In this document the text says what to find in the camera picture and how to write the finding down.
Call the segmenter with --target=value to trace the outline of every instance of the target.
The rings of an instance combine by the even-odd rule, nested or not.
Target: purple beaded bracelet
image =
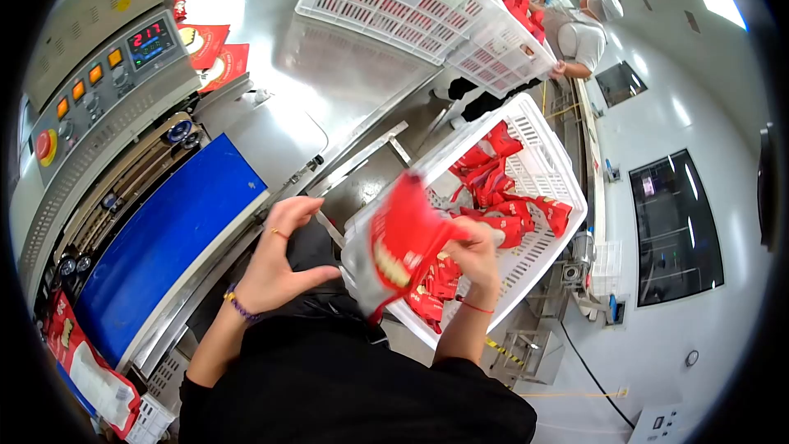
[[[231,286],[227,289],[227,291],[225,291],[225,295],[223,296],[223,298],[226,301],[230,301],[233,307],[236,308],[238,313],[241,314],[244,317],[244,319],[246,319],[247,321],[254,322],[260,319],[261,318],[260,314],[250,314],[250,312],[248,312],[245,308],[243,308],[242,305],[236,300],[236,294],[233,292],[233,290],[235,289],[236,289],[236,284],[232,283]]]

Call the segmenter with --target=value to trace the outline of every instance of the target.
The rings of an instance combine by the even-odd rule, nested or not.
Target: white hairnet
[[[587,0],[586,6],[602,22],[624,16],[619,0]]]

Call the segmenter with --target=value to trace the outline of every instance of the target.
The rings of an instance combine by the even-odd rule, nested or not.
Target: white boot
[[[445,102],[454,102],[454,100],[449,97],[449,90],[447,88],[433,88],[429,93],[430,96],[438,98],[439,100],[444,100]]]
[[[454,117],[454,118],[449,120],[449,124],[455,130],[459,129],[460,127],[463,127],[467,123],[468,122],[466,122],[466,119],[464,119],[462,116],[456,116],[456,117]]]

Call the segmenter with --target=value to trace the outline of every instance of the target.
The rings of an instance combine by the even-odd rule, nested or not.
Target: red string bracelet
[[[467,307],[471,307],[471,308],[472,308],[472,309],[474,309],[475,311],[479,311],[479,312],[485,312],[486,314],[492,314],[492,313],[493,313],[493,311],[485,311],[484,309],[480,309],[479,307],[474,307],[472,304],[470,304],[470,303],[467,303],[467,302],[465,302],[465,301],[463,302],[463,305],[465,305],[465,306],[467,306]]]

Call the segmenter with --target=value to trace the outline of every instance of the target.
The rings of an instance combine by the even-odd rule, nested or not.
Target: red emergency stop button
[[[54,129],[42,131],[35,140],[35,156],[38,157],[41,166],[49,166],[54,160],[55,151],[58,148],[58,134]]]

